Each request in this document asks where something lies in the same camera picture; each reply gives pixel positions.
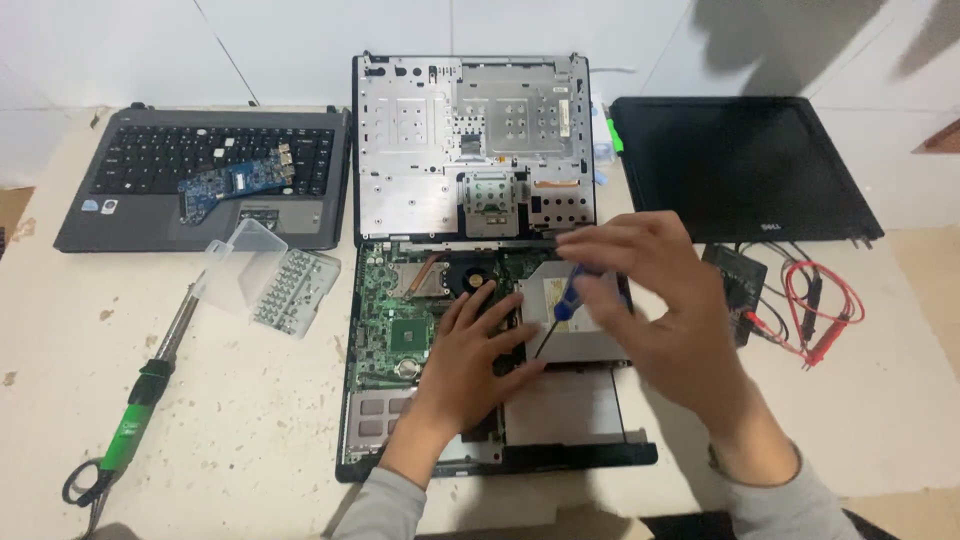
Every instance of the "laptop keyboard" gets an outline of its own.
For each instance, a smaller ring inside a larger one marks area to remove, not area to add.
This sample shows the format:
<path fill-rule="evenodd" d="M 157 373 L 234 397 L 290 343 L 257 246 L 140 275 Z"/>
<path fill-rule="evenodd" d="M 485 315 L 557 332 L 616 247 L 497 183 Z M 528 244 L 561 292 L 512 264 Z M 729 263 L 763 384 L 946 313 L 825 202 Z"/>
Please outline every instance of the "laptop keyboard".
<path fill-rule="evenodd" d="M 292 187 L 258 193 L 326 193 L 333 130 L 280 128 L 174 128 L 123 126 L 110 141 L 90 193 L 176 195 L 180 180 L 199 172 L 266 158 L 289 144 L 294 159 Z"/>

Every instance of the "white table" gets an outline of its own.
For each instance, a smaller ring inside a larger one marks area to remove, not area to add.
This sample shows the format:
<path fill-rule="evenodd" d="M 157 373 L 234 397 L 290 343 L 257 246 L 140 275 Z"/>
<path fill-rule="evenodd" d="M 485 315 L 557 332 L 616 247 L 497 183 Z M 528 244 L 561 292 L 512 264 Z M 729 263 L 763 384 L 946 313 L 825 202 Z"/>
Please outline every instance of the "white table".
<path fill-rule="evenodd" d="M 0 386 L 2 538 L 66 538 L 85 528 L 88 512 L 64 504 L 60 487 L 106 449 L 137 369 L 201 269 L 201 254 L 53 249 L 106 125 L 91 130 L 92 114 L 74 113 L 24 215 L 36 220 L 36 234 L 14 242 L 0 262 L 0 374 L 16 372 Z M 616 170 L 597 198 L 601 222 L 632 211 Z M 198 308 L 177 372 L 101 525 L 120 522 L 144 538 L 323 530 L 350 489 L 333 477 L 354 270 L 350 201 L 341 244 L 329 252 L 343 262 L 342 274 L 302 341 Z M 960 385 L 888 245 L 804 247 L 856 288 L 868 318 L 809 373 L 756 338 L 742 351 L 785 429 L 843 496 L 960 485 Z M 762 248 L 751 255 L 776 282 L 779 258 Z M 662 310 L 653 295 L 635 293 L 649 313 Z M 703 429 L 642 389 L 635 372 L 617 378 L 626 429 L 643 429 L 658 443 L 657 465 L 438 479 L 420 532 L 549 523 L 558 507 L 588 501 L 632 517 L 717 507 Z"/>

